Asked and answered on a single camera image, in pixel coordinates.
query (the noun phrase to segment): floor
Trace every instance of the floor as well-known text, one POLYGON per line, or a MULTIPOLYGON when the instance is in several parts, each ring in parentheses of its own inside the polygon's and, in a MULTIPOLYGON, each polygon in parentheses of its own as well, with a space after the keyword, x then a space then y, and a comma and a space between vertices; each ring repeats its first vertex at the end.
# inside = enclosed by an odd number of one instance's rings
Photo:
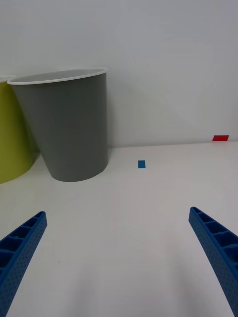
POLYGON ((8 317, 231 317, 188 215, 197 206, 238 234, 237 205, 236 142, 113 149, 77 183, 39 157, 0 186, 0 238, 48 219, 8 317))

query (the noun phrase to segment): yellow-green trash can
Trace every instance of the yellow-green trash can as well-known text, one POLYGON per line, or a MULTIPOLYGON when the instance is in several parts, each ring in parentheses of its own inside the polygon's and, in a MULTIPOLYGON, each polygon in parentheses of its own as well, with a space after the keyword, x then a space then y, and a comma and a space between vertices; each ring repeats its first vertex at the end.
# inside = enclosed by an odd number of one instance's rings
POLYGON ((25 120, 8 79, 0 78, 0 184, 24 174, 33 164, 25 120))

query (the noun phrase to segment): trash can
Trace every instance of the trash can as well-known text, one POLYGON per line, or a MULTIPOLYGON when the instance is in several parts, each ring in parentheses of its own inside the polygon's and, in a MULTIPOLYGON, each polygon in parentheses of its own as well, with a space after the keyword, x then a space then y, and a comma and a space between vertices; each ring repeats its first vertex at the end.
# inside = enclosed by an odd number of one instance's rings
POLYGON ((8 80, 51 176, 73 182, 108 163, 105 68, 36 74, 8 80))
POLYGON ((0 78, 0 184, 24 174, 33 164, 25 120, 6 81, 0 78))

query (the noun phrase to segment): wall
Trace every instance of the wall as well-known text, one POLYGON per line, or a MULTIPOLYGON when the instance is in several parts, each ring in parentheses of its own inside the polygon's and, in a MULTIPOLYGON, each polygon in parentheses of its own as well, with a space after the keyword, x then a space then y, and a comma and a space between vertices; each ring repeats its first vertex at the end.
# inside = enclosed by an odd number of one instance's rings
POLYGON ((237 0, 5 0, 0 74, 107 66, 114 146, 238 140, 237 0))

